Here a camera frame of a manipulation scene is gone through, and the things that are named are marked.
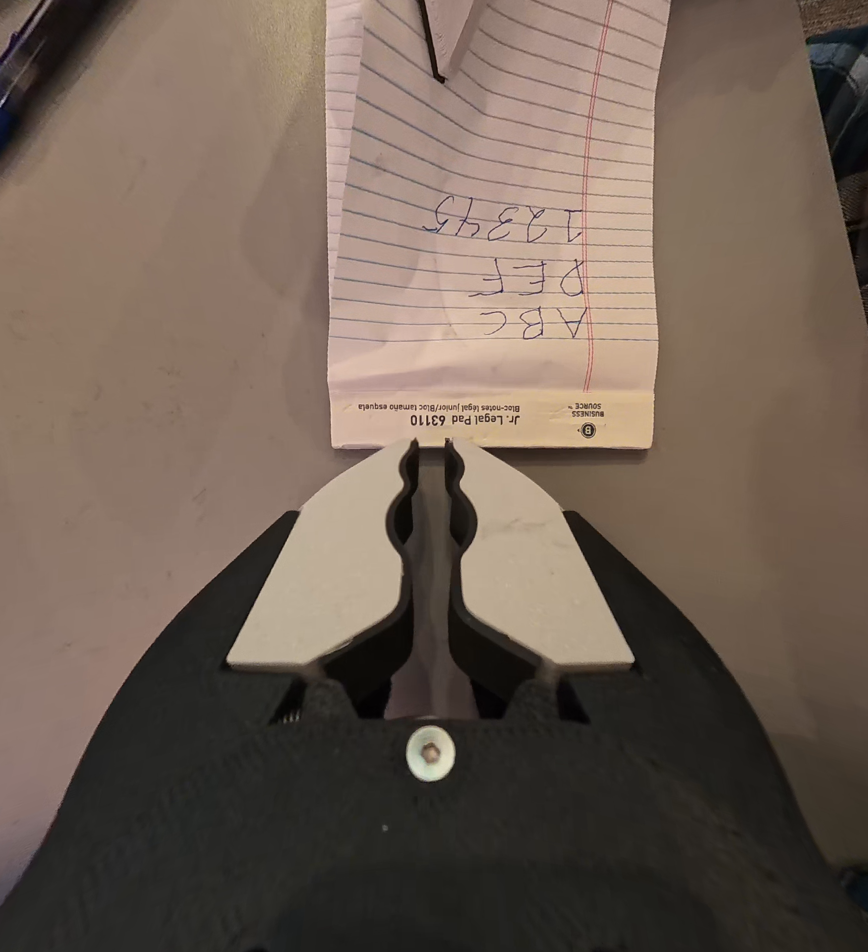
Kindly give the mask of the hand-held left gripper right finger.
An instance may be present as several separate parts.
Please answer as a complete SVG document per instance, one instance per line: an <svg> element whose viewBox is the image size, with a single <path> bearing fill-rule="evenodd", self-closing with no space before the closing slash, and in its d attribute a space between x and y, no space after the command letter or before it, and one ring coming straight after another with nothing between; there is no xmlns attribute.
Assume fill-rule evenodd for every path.
<svg viewBox="0 0 868 952"><path fill-rule="evenodd" d="M635 661L561 506L461 439L444 447L456 545L450 651L471 681L616 672Z"/></svg>

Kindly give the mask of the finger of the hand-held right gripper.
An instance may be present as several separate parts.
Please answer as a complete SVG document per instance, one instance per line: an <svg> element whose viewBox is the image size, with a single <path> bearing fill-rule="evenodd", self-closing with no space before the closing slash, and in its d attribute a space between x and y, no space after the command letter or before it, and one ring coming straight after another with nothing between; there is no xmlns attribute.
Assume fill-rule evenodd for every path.
<svg viewBox="0 0 868 952"><path fill-rule="evenodd" d="M433 77L445 84L463 63L480 18L480 1L418 1Z"/></svg>

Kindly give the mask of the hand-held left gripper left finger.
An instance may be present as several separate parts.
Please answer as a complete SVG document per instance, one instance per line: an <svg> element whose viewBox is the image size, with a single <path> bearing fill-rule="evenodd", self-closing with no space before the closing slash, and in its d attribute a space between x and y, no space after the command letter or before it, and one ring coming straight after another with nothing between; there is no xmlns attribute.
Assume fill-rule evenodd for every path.
<svg viewBox="0 0 868 952"><path fill-rule="evenodd" d="M418 445L399 440L345 470L297 514L229 650L237 670L388 681L413 648Z"/></svg>

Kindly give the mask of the white lined legal pad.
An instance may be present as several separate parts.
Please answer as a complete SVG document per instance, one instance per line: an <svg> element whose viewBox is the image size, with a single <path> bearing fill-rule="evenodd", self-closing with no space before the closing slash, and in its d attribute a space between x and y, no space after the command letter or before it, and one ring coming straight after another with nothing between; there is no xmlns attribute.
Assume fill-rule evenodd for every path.
<svg viewBox="0 0 868 952"><path fill-rule="evenodd" d="M326 2L331 445L648 449L670 2Z"/></svg>

